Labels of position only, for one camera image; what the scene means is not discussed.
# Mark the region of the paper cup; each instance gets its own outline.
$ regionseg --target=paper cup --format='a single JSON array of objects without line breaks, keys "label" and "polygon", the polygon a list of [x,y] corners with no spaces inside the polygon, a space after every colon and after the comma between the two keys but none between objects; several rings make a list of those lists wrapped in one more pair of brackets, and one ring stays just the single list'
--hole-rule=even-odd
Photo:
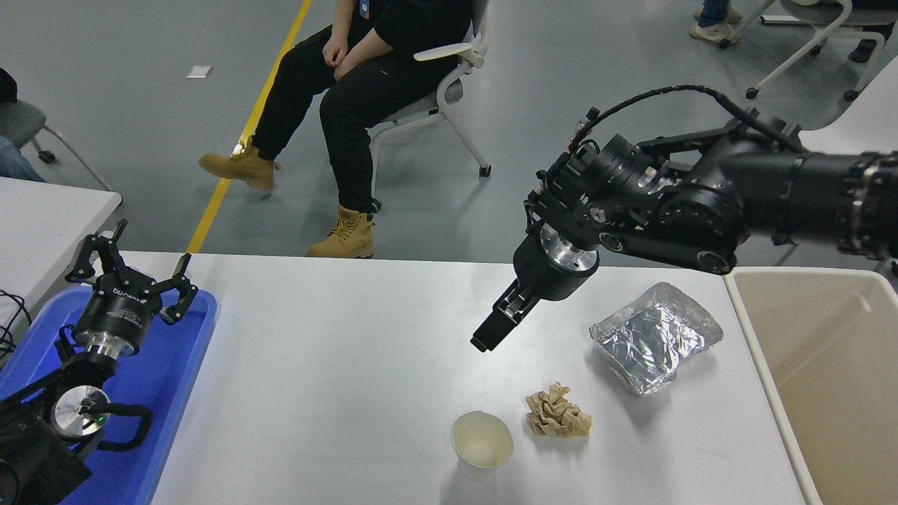
[{"label": "paper cup", "polygon": [[452,426],[455,454],[476,468],[499,468],[504,465],[515,443],[511,431],[501,419],[485,412],[468,412]]}]

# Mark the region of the aluminum foil container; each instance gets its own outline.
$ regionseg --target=aluminum foil container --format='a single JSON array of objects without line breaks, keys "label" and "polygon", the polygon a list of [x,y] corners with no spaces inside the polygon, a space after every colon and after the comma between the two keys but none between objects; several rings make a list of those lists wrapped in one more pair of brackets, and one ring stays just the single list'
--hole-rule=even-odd
[{"label": "aluminum foil container", "polygon": [[724,336],[704,307],[666,282],[593,324],[589,334],[614,373],[639,396],[661,390],[676,378],[684,359]]}]

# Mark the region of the yellow floor line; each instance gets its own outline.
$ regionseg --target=yellow floor line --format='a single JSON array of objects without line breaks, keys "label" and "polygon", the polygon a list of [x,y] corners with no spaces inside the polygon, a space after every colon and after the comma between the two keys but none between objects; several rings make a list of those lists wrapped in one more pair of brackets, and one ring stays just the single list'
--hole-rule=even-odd
[{"label": "yellow floor line", "polygon": [[[256,129],[256,125],[259,124],[259,116],[262,115],[262,108],[265,106],[265,101],[269,97],[271,85],[275,82],[277,66],[280,65],[281,58],[293,47],[296,35],[299,33],[299,28],[303,25],[305,15],[309,12],[309,7],[311,6],[312,0],[303,0],[303,6],[299,9],[299,14],[296,15],[296,19],[293,21],[293,26],[290,27],[290,32],[286,35],[280,53],[277,54],[275,65],[271,68],[271,72],[269,72],[269,78],[265,81],[265,85],[262,87],[262,92],[259,94],[259,98],[252,108],[250,117],[246,120],[246,125],[243,126],[243,132],[240,134],[240,142],[245,143],[246,139],[252,135],[253,130]],[[212,221],[215,220],[218,209],[221,207],[222,200],[225,199],[225,194],[230,186],[230,179],[220,179],[218,181],[216,191],[212,193],[212,198],[209,199],[209,203],[206,205],[206,211],[203,212],[203,217],[200,218],[197,229],[193,232],[193,238],[190,239],[190,244],[187,246],[187,253],[199,253],[199,250],[202,249],[203,242],[206,241],[206,235],[209,233],[209,228],[212,227]]]}]

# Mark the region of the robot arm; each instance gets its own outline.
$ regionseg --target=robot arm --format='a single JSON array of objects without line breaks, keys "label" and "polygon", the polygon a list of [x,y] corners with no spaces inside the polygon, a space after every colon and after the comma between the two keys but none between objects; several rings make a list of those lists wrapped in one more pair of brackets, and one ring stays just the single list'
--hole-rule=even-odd
[{"label": "robot arm", "polygon": [[[84,460],[94,449],[128,451],[149,432],[153,412],[114,403],[103,385],[115,375],[120,357],[140,351],[154,316],[177,323],[198,290],[185,275],[189,254],[181,257],[171,279],[158,283],[128,267],[117,246],[127,223],[119,221],[111,238],[87,235],[75,254],[66,280],[90,284],[93,293],[77,322],[59,329],[59,368],[0,403],[2,503],[59,503],[91,476]],[[97,278],[95,253],[103,269]],[[161,294],[170,289],[177,289],[179,298],[163,307]],[[134,437],[103,440],[110,416],[139,418]]]},{"label": "robot arm", "polygon": [[[590,110],[568,151],[537,173],[516,279],[471,343],[493,350],[539,300],[568,297],[597,270],[600,246],[719,275],[752,233],[775,244],[829,241],[873,259],[898,255],[898,152],[809,153],[797,126],[755,110],[735,115],[720,129],[635,146],[615,136],[599,149],[584,141],[599,119]],[[699,152],[697,163],[671,160],[688,151]]]}]

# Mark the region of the chair armrest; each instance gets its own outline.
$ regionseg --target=chair armrest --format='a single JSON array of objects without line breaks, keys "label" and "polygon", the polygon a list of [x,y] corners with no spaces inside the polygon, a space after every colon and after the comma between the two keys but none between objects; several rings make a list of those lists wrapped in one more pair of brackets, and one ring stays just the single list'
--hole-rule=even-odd
[{"label": "chair armrest", "polygon": [[450,44],[440,48],[428,49],[415,53],[416,61],[430,61],[432,59],[446,58],[448,56],[460,56],[468,60],[475,68],[483,66],[483,56],[474,50],[473,46],[468,42],[458,44]]}]

